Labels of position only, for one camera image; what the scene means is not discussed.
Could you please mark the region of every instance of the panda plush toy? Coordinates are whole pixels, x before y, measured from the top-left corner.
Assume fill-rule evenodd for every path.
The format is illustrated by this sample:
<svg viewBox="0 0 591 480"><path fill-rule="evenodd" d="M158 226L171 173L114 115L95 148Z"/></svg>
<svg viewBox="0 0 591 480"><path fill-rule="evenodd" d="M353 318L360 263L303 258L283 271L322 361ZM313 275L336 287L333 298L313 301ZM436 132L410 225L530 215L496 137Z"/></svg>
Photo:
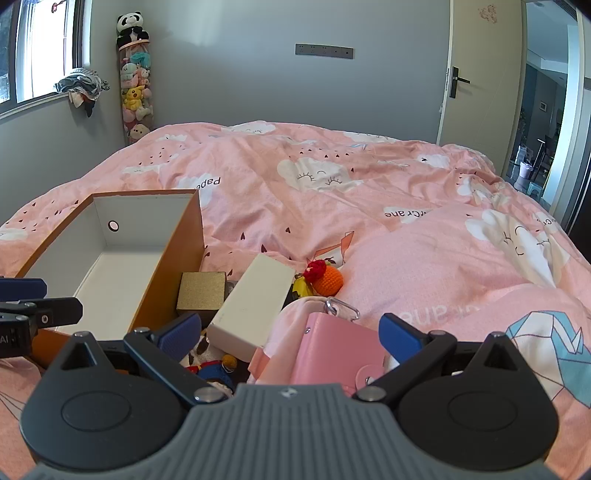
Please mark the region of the panda plush toy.
<svg viewBox="0 0 591 480"><path fill-rule="evenodd" d="M150 36L142 26L144 17L141 12L133 12L127 15L121 15L117 20L117 48L127 45L136 40L149 40Z"/></svg>

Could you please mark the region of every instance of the doorway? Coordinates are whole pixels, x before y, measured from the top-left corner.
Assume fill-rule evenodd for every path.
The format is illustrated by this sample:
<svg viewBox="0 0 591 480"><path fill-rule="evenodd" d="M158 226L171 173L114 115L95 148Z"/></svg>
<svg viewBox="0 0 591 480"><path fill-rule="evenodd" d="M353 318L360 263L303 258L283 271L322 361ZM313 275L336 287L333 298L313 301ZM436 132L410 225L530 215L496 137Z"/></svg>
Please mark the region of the doorway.
<svg viewBox="0 0 591 480"><path fill-rule="evenodd" d="M553 0L526 3L527 58L519 122L505 179L548 209L542 199L556 157L569 82L570 48L578 48L577 15ZM522 163L527 163L527 174Z"/></svg>

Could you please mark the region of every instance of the blue gripper pad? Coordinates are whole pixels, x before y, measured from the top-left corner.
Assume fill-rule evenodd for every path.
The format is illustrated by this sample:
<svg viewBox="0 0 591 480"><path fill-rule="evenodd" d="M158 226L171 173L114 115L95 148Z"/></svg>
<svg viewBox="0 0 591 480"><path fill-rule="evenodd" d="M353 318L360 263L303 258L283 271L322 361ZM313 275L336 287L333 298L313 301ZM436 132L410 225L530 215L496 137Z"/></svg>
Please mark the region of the blue gripper pad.
<svg viewBox="0 0 591 480"><path fill-rule="evenodd" d="M199 342L201 318L185 313L157 332L157 346L176 362L180 362Z"/></svg>
<svg viewBox="0 0 591 480"><path fill-rule="evenodd" d="M0 301L44 299L47 285L40 278L0 277Z"/></svg>
<svg viewBox="0 0 591 480"><path fill-rule="evenodd" d="M384 313L379 320L379 342L398 363L417 353L426 343L427 335L392 313Z"/></svg>

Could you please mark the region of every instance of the orange box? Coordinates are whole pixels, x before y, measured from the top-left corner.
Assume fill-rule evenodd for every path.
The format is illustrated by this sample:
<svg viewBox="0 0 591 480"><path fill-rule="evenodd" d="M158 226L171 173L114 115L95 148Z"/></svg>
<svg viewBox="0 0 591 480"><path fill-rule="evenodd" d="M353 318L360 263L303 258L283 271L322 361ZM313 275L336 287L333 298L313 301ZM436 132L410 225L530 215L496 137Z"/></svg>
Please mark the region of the orange box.
<svg viewBox="0 0 591 480"><path fill-rule="evenodd" d="M203 253L195 190L89 196L17 274L42 278L48 297L76 297L83 306L77 325L39 331L32 360L46 368L79 330L119 340L136 327L163 327L177 317L183 272L198 271Z"/></svg>

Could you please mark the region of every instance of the pink wallet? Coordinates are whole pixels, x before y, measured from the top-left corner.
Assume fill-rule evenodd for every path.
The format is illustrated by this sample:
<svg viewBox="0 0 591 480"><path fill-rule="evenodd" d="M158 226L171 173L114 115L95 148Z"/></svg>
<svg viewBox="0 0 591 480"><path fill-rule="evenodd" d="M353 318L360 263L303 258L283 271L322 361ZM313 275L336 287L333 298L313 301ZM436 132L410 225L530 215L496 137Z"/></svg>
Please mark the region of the pink wallet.
<svg viewBox="0 0 591 480"><path fill-rule="evenodd" d="M340 383L348 396L384 374L378 332L327 313L308 317L291 383Z"/></svg>

